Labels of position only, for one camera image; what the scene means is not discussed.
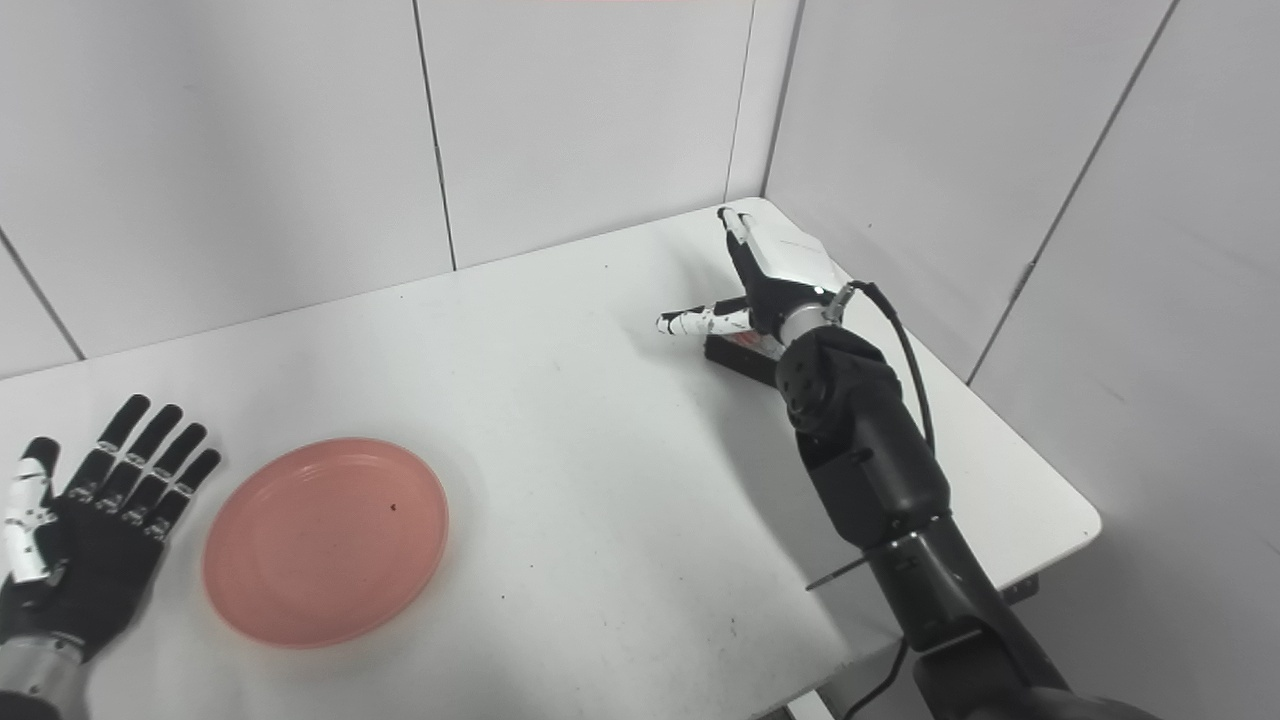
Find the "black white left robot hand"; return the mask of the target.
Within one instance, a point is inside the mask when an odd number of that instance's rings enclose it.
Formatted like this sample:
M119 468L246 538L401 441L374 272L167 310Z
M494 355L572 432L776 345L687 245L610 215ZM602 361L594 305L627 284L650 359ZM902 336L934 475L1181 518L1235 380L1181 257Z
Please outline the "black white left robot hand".
M180 406L132 395L61 489L61 452L35 437L3 515L3 643L33 641L90 661L134 620L170 534L221 461Z

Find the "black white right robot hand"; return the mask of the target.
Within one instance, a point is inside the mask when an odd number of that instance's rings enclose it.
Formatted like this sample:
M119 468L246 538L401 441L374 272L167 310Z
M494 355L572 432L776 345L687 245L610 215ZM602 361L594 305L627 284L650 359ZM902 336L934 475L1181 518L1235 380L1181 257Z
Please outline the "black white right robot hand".
M655 328L671 336L754 333L782 346L826 325L842 325L851 292L826 247L803 231L776 229L722 206L717 217L742 293L714 304L662 313Z

